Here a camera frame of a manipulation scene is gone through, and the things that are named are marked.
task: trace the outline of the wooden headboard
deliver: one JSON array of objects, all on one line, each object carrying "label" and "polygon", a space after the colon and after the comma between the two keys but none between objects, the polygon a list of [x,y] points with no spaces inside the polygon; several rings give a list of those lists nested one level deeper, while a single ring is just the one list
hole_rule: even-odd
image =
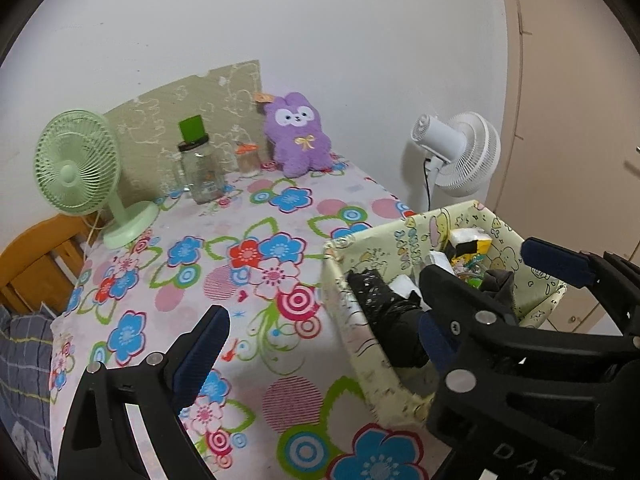
[{"label": "wooden headboard", "polygon": [[19,235],[0,254],[0,303],[18,314],[36,312],[41,303],[64,312],[75,283],[55,257],[77,278],[84,263],[78,239],[95,241],[87,225],[94,221],[95,216],[58,215]]}]

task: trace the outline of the green lid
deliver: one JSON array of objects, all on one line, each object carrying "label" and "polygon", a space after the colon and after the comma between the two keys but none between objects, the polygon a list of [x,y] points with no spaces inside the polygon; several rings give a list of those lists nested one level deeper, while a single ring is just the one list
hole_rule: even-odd
[{"label": "green lid", "polygon": [[202,116],[200,115],[180,121],[178,126],[180,127],[180,132],[182,133],[184,142],[195,142],[196,140],[207,136],[207,133],[204,131]]}]

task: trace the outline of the purple stuffed animal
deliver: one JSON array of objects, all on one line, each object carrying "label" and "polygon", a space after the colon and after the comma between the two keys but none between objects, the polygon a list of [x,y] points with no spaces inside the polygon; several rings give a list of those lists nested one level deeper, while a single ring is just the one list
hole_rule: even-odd
[{"label": "purple stuffed animal", "polygon": [[264,134],[274,143],[273,158],[286,177],[296,178],[309,169],[327,170],[334,164],[331,140],[322,132],[320,115],[302,94],[276,97],[264,107]]}]

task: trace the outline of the yellow bow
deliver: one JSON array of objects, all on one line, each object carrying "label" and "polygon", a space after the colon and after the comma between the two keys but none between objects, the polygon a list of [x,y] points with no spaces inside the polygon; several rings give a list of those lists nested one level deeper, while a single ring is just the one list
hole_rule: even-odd
[{"label": "yellow bow", "polygon": [[294,142],[296,144],[299,144],[300,146],[302,146],[302,151],[306,152],[306,150],[312,150],[314,147],[311,145],[311,143],[316,140],[316,138],[309,134],[306,137],[296,137],[295,139],[293,139]]}]

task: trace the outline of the fabric storage basket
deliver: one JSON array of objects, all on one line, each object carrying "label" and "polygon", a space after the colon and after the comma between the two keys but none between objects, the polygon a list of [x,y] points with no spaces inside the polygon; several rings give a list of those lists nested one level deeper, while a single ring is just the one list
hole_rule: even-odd
[{"label": "fabric storage basket", "polygon": [[479,202],[410,216],[324,246],[324,304],[338,325],[371,411],[387,428],[423,425],[433,394],[420,397],[402,385],[372,334],[345,274],[349,270],[377,269],[387,283],[398,274],[410,275],[414,262],[428,251],[442,250],[449,230],[460,227],[481,227],[491,235],[487,254],[490,267],[514,271],[514,312],[520,326],[538,328],[562,298],[566,284],[524,265],[520,257],[524,240]]}]

